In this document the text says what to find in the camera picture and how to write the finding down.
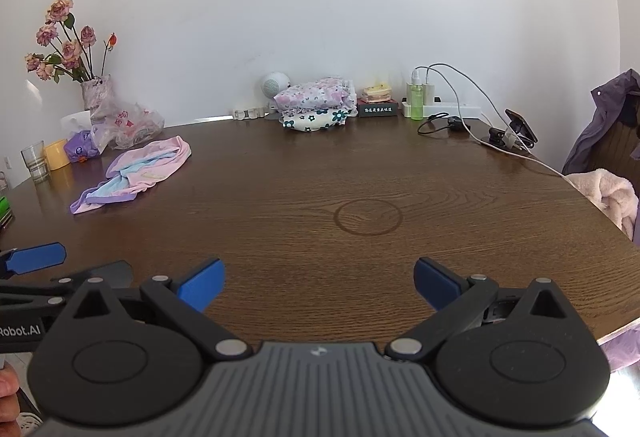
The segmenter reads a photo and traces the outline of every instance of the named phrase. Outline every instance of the floral cloth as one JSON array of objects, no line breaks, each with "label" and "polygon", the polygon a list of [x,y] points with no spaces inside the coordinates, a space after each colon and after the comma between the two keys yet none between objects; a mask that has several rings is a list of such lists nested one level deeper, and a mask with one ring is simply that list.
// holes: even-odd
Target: floral cloth
[{"label": "floral cloth", "polygon": [[282,125],[303,132],[325,130],[331,126],[344,125],[347,117],[354,115],[355,110],[347,108],[321,108],[313,112],[282,112]]},{"label": "floral cloth", "polygon": [[356,108],[353,82],[340,78],[324,78],[296,84],[278,93],[274,100],[281,112],[302,113],[326,108]]}]

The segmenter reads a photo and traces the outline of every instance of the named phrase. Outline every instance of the green leaf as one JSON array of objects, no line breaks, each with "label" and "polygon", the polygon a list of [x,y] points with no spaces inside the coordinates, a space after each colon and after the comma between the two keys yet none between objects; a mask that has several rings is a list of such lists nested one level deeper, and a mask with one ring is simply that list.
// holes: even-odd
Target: green leaf
[{"label": "green leaf", "polygon": [[74,26],[74,23],[76,23],[76,18],[71,13],[69,13],[65,20],[65,27],[67,29],[71,29],[71,27]]}]

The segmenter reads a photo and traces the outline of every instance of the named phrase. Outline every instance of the glass cup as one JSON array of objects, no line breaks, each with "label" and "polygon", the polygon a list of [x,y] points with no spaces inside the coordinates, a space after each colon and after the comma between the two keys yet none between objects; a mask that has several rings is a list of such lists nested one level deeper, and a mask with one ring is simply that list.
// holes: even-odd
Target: glass cup
[{"label": "glass cup", "polygon": [[44,153],[44,141],[39,141],[36,144],[21,150],[22,159],[25,166],[27,166],[33,182],[42,182],[49,176],[49,167],[45,159]]}]

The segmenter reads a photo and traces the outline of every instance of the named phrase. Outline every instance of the pink flower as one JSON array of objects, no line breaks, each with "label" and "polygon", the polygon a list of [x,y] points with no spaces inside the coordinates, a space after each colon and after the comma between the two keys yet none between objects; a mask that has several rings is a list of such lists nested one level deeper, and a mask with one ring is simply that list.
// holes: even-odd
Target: pink flower
[{"label": "pink flower", "polygon": [[68,70],[78,68],[80,66],[80,53],[82,48],[78,40],[72,42],[64,42],[62,44],[62,64]]},{"label": "pink flower", "polygon": [[56,0],[47,9],[45,18],[47,23],[63,22],[69,14],[69,11],[74,6],[73,0]]},{"label": "pink flower", "polygon": [[82,47],[90,47],[95,43],[94,30],[88,25],[82,27],[82,30],[80,31],[80,41],[82,42]]},{"label": "pink flower", "polygon": [[56,67],[40,62],[40,66],[36,70],[36,74],[42,81],[50,80]]},{"label": "pink flower", "polygon": [[43,47],[49,45],[53,41],[53,38],[57,37],[58,29],[56,29],[56,26],[53,25],[53,23],[43,25],[38,29],[38,32],[36,32],[36,41],[38,42],[38,45],[42,45]]},{"label": "pink flower", "polygon": [[27,62],[27,72],[33,72],[40,67],[40,58],[35,54],[27,54],[24,60]]}]

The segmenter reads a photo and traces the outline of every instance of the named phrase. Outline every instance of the finger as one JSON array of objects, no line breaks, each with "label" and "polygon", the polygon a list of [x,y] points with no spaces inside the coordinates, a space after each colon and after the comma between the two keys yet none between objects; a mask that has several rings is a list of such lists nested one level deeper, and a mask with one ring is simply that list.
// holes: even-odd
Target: finger
[{"label": "finger", "polygon": [[0,437],[20,437],[20,427],[15,421],[0,423]]},{"label": "finger", "polygon": [[15,373],[14,367],[4,362],[4,369],[0,370],[0,397],[13,395],[20,388],[18,374]]},{"label": "finger", "polygon": [[15,421],[20,415],[18,396],[13,394],[0,399],[0,422]]}]

